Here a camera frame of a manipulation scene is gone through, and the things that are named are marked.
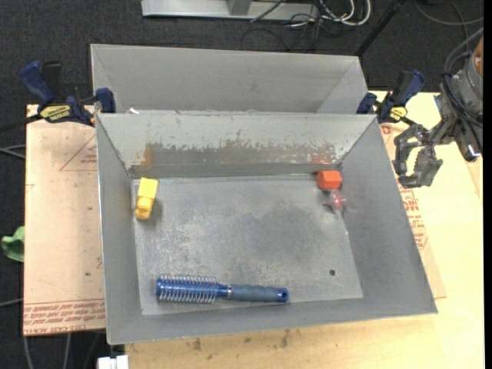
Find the black cable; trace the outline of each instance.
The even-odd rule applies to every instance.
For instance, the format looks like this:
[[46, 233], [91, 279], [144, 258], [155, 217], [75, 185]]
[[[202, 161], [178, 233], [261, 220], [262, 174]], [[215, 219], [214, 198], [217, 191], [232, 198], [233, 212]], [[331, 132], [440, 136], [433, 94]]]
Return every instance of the black cable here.
[[240, 45], [241, 45], [241, 49], [243, 51], [246, 51], [246, 49], [244, 49], [244, 41], [245, 41], [246, 37], [249, 34], [254, 33], [254, 32], [265, 32], [265, 33], [271, 34], [284, 45], [284, 47], [286, 48], [286, 52], [289, 52], [292, 50], [291, 46], [277, 32], [274, 32], [273, 30], [271, 30], [269, 28], [250, 28], [249, 30], [247, 30], [246, 32], [243, 33], [243, 35], [241, 36], [241, 39], [239, 40]]
[[454, 11], [456, 11], [458, 17], [461, 20], [461, 24], [463, 25], [463, 32], [464, 32], [465, 39], [469, 39], [470, 35], [468, 34], [468, 28], [467, 28], [467, 24], [464, 20], [463, 14], [461, 14], [461, 11], [458, 9], [456, 4], [451, 3], [451, 6], [454, 8]]
[[14, 121], [13, 123], [9, 123], [8, 125], [1, 126], [0, 127], [0, 133], [8, 131], [8, 130], [12, 130], [13, 128], [16, 128], [17, 126], [20, 126], [20, 125], [27, 125], [29, 123], [32, 123], [33, 121], [37, 121], [40, 119], [43, 119], [43, 117], [41, 115], [33, 115], [33, 116], [29, 116], [28, 118], [23, 118], [22, 120], [19, 120], [19, 121]]
[[68, 366], [68, 356], [70, 354], [70, 343], [71, 343], [71, 333], [67, 335], [67, 343], [65, 345], [65, 356], [63, 357], [63, 369], [67, 369]]
[[29, 352], [28, 338], [24, 337], [23, 339], [24, 339], [25, 359], [28, 362], [29, 369], [34, 369], [31, 359], [31, 353]]
[[484, 20], [484, 17], [481, 16], [479, 18], [476, 18], [476, 19], [473, 19], [471, 21], [467, 21], [467, 22], [446, 22], [446, 21], [441, 21], [440, 19], [438, 18], [435, 18], [433, 16], [430, 16], [429, 14], [427, 14], [421, 7], [419, 7], [419, 5], [417, 4], [417, 0], [414, 0], [414, 5], [415, 5], [415, 8], [423, 15], [425, 16], [427, 19], [430, 19], [432, 22], [436, 22], [436, 23], [439, 23], [440, 25], [446, 25], [446, 26], [462, 26], [462, 25], [472, 25], [473, 23], [478, 23], [480, 21], [483, 21]]
[[12, 299], [11, 301], [0, 302], [0, 308], [4, 308], [5, 306], [10, 306], [11, 304], [18, 304], [19, 302], [23, 302], [24, 298]]
[[0, 148], [0, 153], [3, 153], [4, 155], [9, 155], [9, 156], [13, 156], [13, 157], [25, 160], [24, 155], [21, 155], [20, 153], [17, 153], [16, 151], [10, 151], [7, 148]]
[[101, 334], [96, 333], [94, 340], [91, 343], [91, 347], [89, 348], [89, 352], [87, 353], [87, 357], [85, 358], [84, 366], [82, 367], [82, 369], [88, 368], [89, 362], [91, 362], [91, 359], [92, 359], [92, 353], [94, 352], [95, 345], [98, 343], [98, 339], [100, 336], [101, 336]]
[[446, 57], [446, 61], [444, 63], [444, 91], [446, 92], [446, 95], [449, 97], [451, 101], [451, 106], [454, 108], [454, 110], [462, 117], [464, 118], [468, 123], [475, 125], [479, 128], [483, 127], [482, 122], [480, 121], [478, 115], [474, 114], [472, 111], [470, 111], [468, 108], [466, 108], [462, 102], [458, 99], [457, 95], [454, 93], [451, 84], [450, 84], [450, 79], [453, 75], [452, 70], [453, 66], [456, 64], [456, 62], [466, 56], [471, 55], [471, 52], [465, 52], [464, 54], [457, 55], [457, 53], [466, 45], [468, 45], [469, 42], [471, 42], [473, 39], [480, 37], [484, 33], [484, 28], [480, 28], [478, 31], [473, 33], [470, 37], [468, 37], [466, 40], [461, 42], [456, 48], [454, 48], [450, 54]]
[[262, 20], [265, 16], [267, 16], [268, 14], [271, 14], [274, 10], [277, 9], [277, 7], [282, 4], [283, 2], [285, 2], [286, 0], [279, 0], [278, 2], [276, 2], [275, 4], [273, 4], [267, 11], [265, 11], [263, 14], [257, 16], [256, 18], [250, 20], [250, 23], [253, 23], [253, 22], [257, 22], [257, 21], [260, 21]]

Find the cable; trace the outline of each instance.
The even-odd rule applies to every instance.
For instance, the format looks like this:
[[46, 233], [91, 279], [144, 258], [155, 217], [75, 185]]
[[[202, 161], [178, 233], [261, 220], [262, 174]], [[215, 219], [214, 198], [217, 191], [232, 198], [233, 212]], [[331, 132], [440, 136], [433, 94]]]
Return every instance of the cable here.
[[10, 306], [11, 304], [18, 304], [19, 302], [22, 302], [24, 298], [19, 298], [19, 299], [12, 299], [11, 301], [5, 301], [0, 303], [0, 308], [4, 308], [5, 306]]
[[82, 367], [82, 369], [88, 368], [89, 362], [92, 359], [92, 352], [94, 351], [95, 345], [98, 342], [98, 339], [100, 336], [101, 336], [101, 334], [99, 334], [99, 333], [97, 333], [95, 335], [94, 340], [92, 341], [91, 347], [89, 348], [89, 352], [87, 353], [87, 357], [85, 358], [84, 366]]
[[323, 12], [322, 18], [327, 19], [333, 22], [340, 22], [342, 25], [347, 25], [347, 26], [360, 26], [363, 25], [364, 23], [367, 22], [367, 20], [371, 16], [371, 0], [363, 0], [363, 4], [365, 3], [365, 11], [366, 15], [361, 19], [356, 22], [351, 21], [350, 19], [354, 16], [355, 13], [355, 3], [354, 0], [348, 0], [351, 4], [351, 11], [350, 13], [346, 13], [343, 15], [335, 15], [327, 6], [324, 0], [317, 0], [317, 2], [320, 4], [320, 10]]
[[26, 337], [24, 337], [24, 352], [25, 352], [25, 359], [28, 362], [29, 369], [34, 369], [34, 366], [32, 365], [31, 353], [29, 352], [28, 338]]
[[425, 16], [427, 19], [430, 19], [431, 21], [433, 22], [436, 22], [436, 23], [439, 23], [441, 25], [446, 25], [446, 26], [462, 26], [462, 25], [472, 25], [473, 23], [478, 23], [480, 21], [483, 21], [484, 20], [484, 17], [481, 16], [479, 18], [476, 18], [472, 21], [467, 21], [467, 22], [446, 22], [446, 21], [441, 21], [440, 19], [438, 18], [434, 18], [433, 16], [430, 16], [429, 14], [427, 14], [421, 7], [419, 7], [419, 5], [417, 4], [417, 0], [414, 0], [414, 5], [415, 5], [415, 8], [423, 15]]
[[71, 333], [67, 335], [67, 344], [65, 345], [65, 356], [63, 358], [63, 369], [67, 369], [68, 356], [70, 354]]
[[15, 151], [11, 151], [7, 148], [0, 148], [0, 153], [3, 153], [5, 155], [10, 155], [10, 156], [13, 156], [13, 157], [16, 157], [16, 158], [21, 158], [22, 160], [25, 160], [25, 156], [24, 155], [21, 155], [20, 153], [17, 153]]
[[268, 14], [271, 14], [275, 9], [277, 9], [277, 7], [282, 4], [283, 2], [285, 2], [286, 0], [279, 0], [278, 2], [276, 2], [275, 4], [273, 4], [267, 11], [265, 11], [263, 14], [257, 16], [256, 18], [250, 20], [250, 23], [253, 23], [253, 22], [257, 22], [257, 21], [260, 21], [262, 20], [265, 16], [267, 16]]
[[456, 48], [454, 48], [450, 54], [447, 56], [446, 61], [444, 63], [444, 90], [449, 97], [452, 106], [454, 107], [454, 110], [461, 115], [468, 123], [471, 123], [472, 125], [475, 125], [477, 127], [482, 128], [483, 124], [480, 121], [478, 115], [474, 114], [472, 111], [470, 111], [468, 108], [466, 108], [461, 101], [458, 99], [457, 95], [454, 93], [451, 84], [450, 84], [450, 79], [452, 77], [452, 69], [454, 64], [462, 59], [463, 57], [467, 57], [470, 55], [471, 52], [467, 51], [465, 53], [462, 53], [461, 55], [456, 55], [464, 46], [468, 45], [470, 41], [473, 39], [480, 37], [484, 33], [484, 28], [480, 28], [478, 31], [473, 33], [470, 37], [468, 37], [466, 40], [461, 42]]

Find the orange object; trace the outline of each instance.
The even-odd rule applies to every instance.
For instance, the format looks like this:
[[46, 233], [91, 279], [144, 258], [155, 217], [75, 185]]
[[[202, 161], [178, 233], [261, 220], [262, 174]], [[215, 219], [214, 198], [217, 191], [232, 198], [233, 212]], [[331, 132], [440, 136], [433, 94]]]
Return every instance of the orange object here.
[[317, 186], [322, 189], [340, 188], [341, 174], [339, 171], [319, 171], [316, 182]]

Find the cardboard sheet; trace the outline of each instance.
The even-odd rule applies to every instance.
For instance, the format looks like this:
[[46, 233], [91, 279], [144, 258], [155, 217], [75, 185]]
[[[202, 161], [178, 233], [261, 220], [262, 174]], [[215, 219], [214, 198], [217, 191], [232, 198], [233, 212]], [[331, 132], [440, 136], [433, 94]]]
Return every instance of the cardboard sheet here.
[[95, 130], [27, 127], [24, 335], [102, 329]]

